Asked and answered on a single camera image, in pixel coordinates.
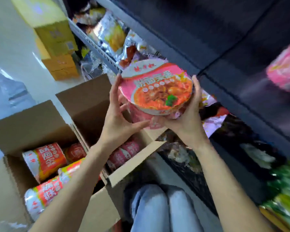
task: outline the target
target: right hand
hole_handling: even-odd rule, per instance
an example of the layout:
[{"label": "right hand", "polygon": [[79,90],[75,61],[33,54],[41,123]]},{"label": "right hand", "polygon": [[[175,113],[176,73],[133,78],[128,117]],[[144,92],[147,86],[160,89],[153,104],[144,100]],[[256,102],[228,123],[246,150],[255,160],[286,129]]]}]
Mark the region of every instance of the right hand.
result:
[{"label": "right hand", "polygon": [[195,75],[192,80],[195,93],[184,114],[177,120],[170,120],[163,116],[158,116],[155,119],[159,124],[172,129],[187,146],[198,148],[200,145],[209,143],[209,140],[199,115],[199,103],[202,97],[201,87]]}]

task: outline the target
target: floor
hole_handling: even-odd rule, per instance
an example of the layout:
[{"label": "floor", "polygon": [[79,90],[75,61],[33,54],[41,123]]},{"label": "floor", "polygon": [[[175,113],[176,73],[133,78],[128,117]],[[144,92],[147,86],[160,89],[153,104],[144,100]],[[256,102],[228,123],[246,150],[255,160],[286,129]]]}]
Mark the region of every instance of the floor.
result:
[{"label": "floor", "polygon": [[[39,53],[34,40],[32,29],[17,14],[11,1],[0,0],[0,73],[6,78],[23,82],[34,100],[33,103],[38,104],[52,100],[64,120],[70,123],[70,116],[55,94],[82,83],[83,79],[80,77],[62,82],[55,81],[39,60]],[[162,183],[182,187],[192,197],[205,231],[222,231],[219,219],[190,191],[160,156],[157,155],[155,158],[147,160],[147,163]],[[0,172],[0,177],[7,178],[8,176],[6,173]],[[0,194],[3,191],[8,190],[0,188]],[[13,212],[9,213],[8,219],[11,220],[10,222],[17,221],[17,215],[13,215]],[[0,208],[0,220],[5,219],[7,219],[6,212]]]}]

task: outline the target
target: left hand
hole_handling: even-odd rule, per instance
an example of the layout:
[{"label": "left hand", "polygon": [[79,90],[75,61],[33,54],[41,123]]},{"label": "left hand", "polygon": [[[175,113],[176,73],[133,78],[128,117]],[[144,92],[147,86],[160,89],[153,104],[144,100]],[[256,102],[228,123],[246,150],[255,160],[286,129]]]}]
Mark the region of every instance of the left hand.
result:
[{"label": "left hand", "polygon": [[118,86],[121,75],[118,74],[115,83],[109,92],[110,104],[105,116],[103,130],[98,143],[107,148],[111,154],[117,147],[123,144],[130,136],[149,126],[150,120],[137,123],[128,122],[122,112],[127,109],[128,103],[120,106]]}]

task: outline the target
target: leg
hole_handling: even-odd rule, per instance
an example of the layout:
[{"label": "leg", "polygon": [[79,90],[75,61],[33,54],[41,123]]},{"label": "leg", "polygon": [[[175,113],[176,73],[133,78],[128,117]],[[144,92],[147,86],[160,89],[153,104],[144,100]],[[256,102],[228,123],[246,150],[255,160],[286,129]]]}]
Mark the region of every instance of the leg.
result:
[{"label": "leg", "polygon": [[190,196],[179,187],[163,186],[163,189],[164,187],[169,198],[171,231],[204,232]]},{"label": "leg", "polygon": [[170,232],[168,199],[157,185],[145,185],[137,191],[131,216],[131,232]]}]

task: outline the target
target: forearm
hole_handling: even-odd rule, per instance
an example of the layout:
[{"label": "forearm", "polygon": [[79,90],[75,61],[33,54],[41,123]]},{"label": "forearm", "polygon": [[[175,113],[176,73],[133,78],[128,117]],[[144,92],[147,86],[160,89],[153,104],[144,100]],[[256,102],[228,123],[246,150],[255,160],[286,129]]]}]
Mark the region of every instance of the forearm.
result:
[{"label": "forearm", "polygon": [[78,231],[99,174],[112,151],[97,143],[58,196],[40,215],[31,232]]},{"label": "forearm", "polygon": [[193,150],[202,165],[224,231],[272,231],[213,146],[206,143]]}]

